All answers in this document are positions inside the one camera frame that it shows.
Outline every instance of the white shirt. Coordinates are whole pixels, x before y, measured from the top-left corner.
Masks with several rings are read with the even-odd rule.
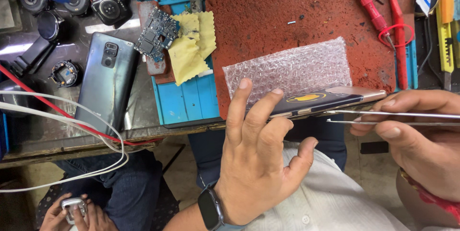
[[[284,166],[297,155],[298,143],[285,142]],[[314,161],[299,189],[249,223],[245,230],[264,231],[409,231],[386,209],[372,202],[363,188],[325,154]],[[429,227],[424,231],[449,231]]]

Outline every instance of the shirt button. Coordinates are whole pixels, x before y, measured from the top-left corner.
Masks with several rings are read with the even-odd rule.
[[[302,217],[302,223],[304,223],[304,224],[306,225],[306,224],[308,224],[309,222],[310,222],[310,218],[309,218],[307,215],[305,215],[305,216]]]

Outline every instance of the smartphone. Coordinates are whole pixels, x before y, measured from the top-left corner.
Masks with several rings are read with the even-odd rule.
[[[138,63],[134,43],[95,32],[91,37],[78,103],[110,123],[118,132],[123,120]],[[75,118],[98,131],[115,136],[100,119],[77,107]]]
[[[363,87],[331,87],[282,99],[269,119],[312,115],[327,110],[368,103],[386,97],[384,90]]]
[[[61,207],[62,209],[67,209],[67,215],[65,219],[67,220],[67,223],[70,225],[75,225],[75,219],[74,219],[74,206],[78,205],[80,208],[81,215],[83,217],[86,216],[86,213],[88,212],[88,206],[86,205],[86,202],[82,198],[70,198],[70,199],[65,199],[61,201]]]

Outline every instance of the floor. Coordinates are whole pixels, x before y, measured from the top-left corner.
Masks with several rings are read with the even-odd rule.
[[[355,115],[348,115],[346,118],[349,119],[346,120],[353,120],[355,117]],[[403,207],[396,192],[395,176],[398,165],[391,154],[361,155],[359,153],[361,143],[380,140],[381,138],[375,133],[355,137],[350,134],[349,126],[346,126],[345,143],[348,158],[345,173],[358,182],[372,200],[385,207],[408,228],[415,230],[413,220]],[[176,199],[181,201],[180,209],[184,209],[195,203],[201,192],[201,189],[195,184],[196,165],[187,136],[169,137],[152,151],[165,166],[179,150],[180,144],[187,144],[187,146],[165,173],[164,178]],[[29,165],[23,167],[22,171],[29,187],[57,181],[63,174],[62,170],[52,163]],[[36,207],[46,191],[47,188],[42,188],[30,192],[31,206]]]

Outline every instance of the yellow logo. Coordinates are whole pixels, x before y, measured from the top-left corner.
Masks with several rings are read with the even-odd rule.
[[[288,103],[303,103],[303,102],[311,102],[316,101],[319,99],[323,99],[326,97],[325,93],[307,93],[289,97],[286,99]]]

